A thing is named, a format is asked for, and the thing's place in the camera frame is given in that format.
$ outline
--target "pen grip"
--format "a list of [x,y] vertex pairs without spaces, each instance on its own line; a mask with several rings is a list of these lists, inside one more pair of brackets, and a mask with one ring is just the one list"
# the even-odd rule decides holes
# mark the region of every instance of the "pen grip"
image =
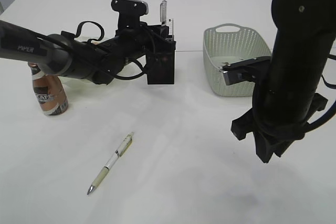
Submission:
[[97,188],[103,181],[103,179],[106,177],[107,173],[109,173],[109,170],[107,169],[107,167],[104,166],[103,169],[98,174],[98,176],[92,182],[92,185]]

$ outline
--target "cable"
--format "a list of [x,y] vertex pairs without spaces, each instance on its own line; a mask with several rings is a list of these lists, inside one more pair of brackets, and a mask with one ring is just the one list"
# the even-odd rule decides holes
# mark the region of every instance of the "cable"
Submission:
[[317,129],[318,127],[322,126],[327,121],[329,121],[335,115],[336,115],[336,101],[323,116],[321,116],[315,122],[310,123],[307,126],[305,126],[304,131],[310,132],[310,131]]

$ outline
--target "bottle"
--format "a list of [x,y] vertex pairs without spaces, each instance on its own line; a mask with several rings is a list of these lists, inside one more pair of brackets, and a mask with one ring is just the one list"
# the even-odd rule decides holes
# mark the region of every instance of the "bottle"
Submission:
[[37,64],[28,63],[33,89],[44,115],[59,115],[68,108],[68,99],[57,76],[46,75]]

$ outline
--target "basket handle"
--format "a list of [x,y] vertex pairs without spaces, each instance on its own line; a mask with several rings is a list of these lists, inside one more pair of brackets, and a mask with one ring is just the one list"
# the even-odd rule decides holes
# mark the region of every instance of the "basket handle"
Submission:
[[[238,31],[228,31],[228,32],[225,32],[225,31],[217,31],[218,28],[222,28],[222,27],[229,27],[229,26],[232,26],[232,27],[237,27],[239,28]],[[218,33],[218,34],[224,34],[224,33],[238,33],[240,32],[240,30],[244,28],[243,26],[240,26],[240,25],[236,25],[236,24],[233,24],[233,23],[227,23],[227,24],[222,24],[222,25],[218,25],[218,26],[215,26],[215,27],[212,27],[210,28],[210,30],[214,31],[215,33]]]

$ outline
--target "bottle label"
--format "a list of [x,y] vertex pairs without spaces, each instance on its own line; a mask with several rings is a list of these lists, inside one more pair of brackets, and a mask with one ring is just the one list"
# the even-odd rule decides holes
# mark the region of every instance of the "bottle label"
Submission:
[[35,87],[34,92],[37,98],[37,101],[40,104],[46,102],[52,102],[55,100],[55,97],[52,94],[48,94],[48,87]]

